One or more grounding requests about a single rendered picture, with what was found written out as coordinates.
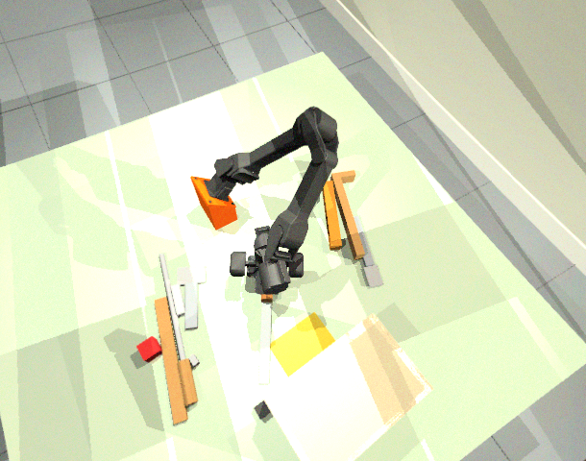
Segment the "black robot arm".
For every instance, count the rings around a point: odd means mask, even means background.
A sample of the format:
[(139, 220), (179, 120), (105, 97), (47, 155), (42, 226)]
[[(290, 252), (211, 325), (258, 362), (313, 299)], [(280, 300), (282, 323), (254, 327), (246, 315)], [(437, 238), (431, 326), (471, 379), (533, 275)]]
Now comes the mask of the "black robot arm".
[[(259, 180), (263, 167), (304, 146), (310, 151), (311, 162), (289, 207), (271, 228), (255, 228), (255, 257), (261, 263), (254, 268), (257, 294), (279, 294), (291, 282), (285, 263), (292, 263), (304, 244), (309, 215), (338, 164), (338, 145), (336, 120), (311, 106), (296, 117), (290, 130), (252, 152), (217, 159), (213, 165), (216, 173), (210, 181), (204, 180), (210, 197), (228, 202), (237, 183), (244, 185)], [(279, 247), (288, 252), (279, 251)]]

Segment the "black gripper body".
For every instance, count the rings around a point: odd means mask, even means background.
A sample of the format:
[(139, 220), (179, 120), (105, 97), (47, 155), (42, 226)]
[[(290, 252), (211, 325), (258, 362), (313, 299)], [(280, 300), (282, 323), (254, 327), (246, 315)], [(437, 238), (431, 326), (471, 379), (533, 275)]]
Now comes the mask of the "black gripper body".
[[(261, 263), (256, 260), (256, 257), (246, 260), (246, 252), (232, 252), (230, 262), (230, 274), (232, 277), (244, 277), (245, 266), (247, 266), (247, 273), (253, 274), (254, 268), (258, 267)], [(304, 255), (297, 253), (294, 261), (286, 262), (286, 268), (288, 267), (288, 275), (291, 278), (301, 278), (304, 275)]]

